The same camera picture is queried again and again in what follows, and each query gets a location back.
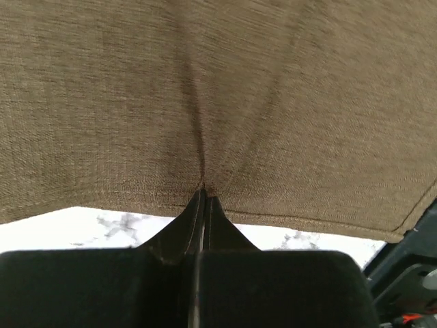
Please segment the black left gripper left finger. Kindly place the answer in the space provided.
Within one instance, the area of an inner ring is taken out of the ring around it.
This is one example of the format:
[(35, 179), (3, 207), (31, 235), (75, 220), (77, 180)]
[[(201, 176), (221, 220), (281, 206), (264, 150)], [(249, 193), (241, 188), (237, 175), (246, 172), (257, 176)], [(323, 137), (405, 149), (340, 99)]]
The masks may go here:
[(164, 263), (191, 251), (205, 192), (139, 247), (1, 254), (2, 327), (141, 327), (153, 321)]

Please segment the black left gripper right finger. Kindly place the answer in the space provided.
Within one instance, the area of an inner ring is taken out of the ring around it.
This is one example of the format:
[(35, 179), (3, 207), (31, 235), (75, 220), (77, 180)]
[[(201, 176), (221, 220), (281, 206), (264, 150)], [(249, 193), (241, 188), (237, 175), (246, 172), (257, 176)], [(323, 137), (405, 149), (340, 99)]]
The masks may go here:
[(377, 327), (365, 278), (338, 251), (262, 251), (208, 200), (199, 259), (201, 327)]

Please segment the brown cloth napkin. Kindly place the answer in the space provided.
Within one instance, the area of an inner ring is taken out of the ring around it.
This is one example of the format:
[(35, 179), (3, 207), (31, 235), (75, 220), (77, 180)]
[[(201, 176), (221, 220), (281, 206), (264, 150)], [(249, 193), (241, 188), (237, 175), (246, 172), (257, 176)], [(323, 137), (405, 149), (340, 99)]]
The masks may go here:
[(1, 2), (2, 222), (199, 189), (399, 241), (436, 198), (436, 2)]

